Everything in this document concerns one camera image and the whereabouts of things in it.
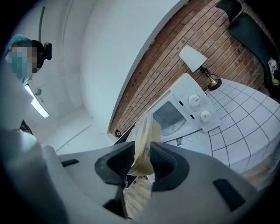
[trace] red brick wall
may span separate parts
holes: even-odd
[[[110,132],[124,133],[182,74],[189,73],[206,90],[205,74],[192,73],[179,57],[189,45],[204,54],[203,65],[213,74],[267,93],[263,68],[255,56],[227,31],[225,12],[215,7],[219,0],[190,0],[163,27],[129,80],[115,112]],[[243,0],[248,13],[268,35],[258,15]]]

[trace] white lampshade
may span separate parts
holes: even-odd
[[[179,56],[187,64],[192,72],[195,72],[197,69],[199,69],[200,66],[202,66],[207,60],[204,55],[188,45],[182,49]]]

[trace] tiled countertop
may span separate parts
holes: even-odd
[[[167,142],[211,155],[236,172],[249,170],[273,153],[280,141],[280,105],[245,85],[222,79],[206,91],[221,120],[208,133],[202,130]]]

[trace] light strip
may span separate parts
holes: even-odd
[[[34,94],[32,93],[30,87],[28,85],[25,85],[24,88],[26,89],[26,91],[33,97],[33,100],[31,102],[32,106],[36,109],[36,111],[39,112],[39,114],[42,115],[43,118],[47,118],[49,116],[49,114],[47,113],[47,111],[41,106],[41,104],[39,103],[39,101],[36,99],[36,97],[34,96]]]

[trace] white ceiling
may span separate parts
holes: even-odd
[[[45,61],[29,85],[49,113],[48,119],[63,117],[83,106],[80,82],[81,44],[88,19],[97,0],[42,0],[19,23],[13,32],[38,40],[39,19],[45,7],[41,43],[52,43],[52,59]],[[26,123],[36,127],[43,118],[31,106]]]

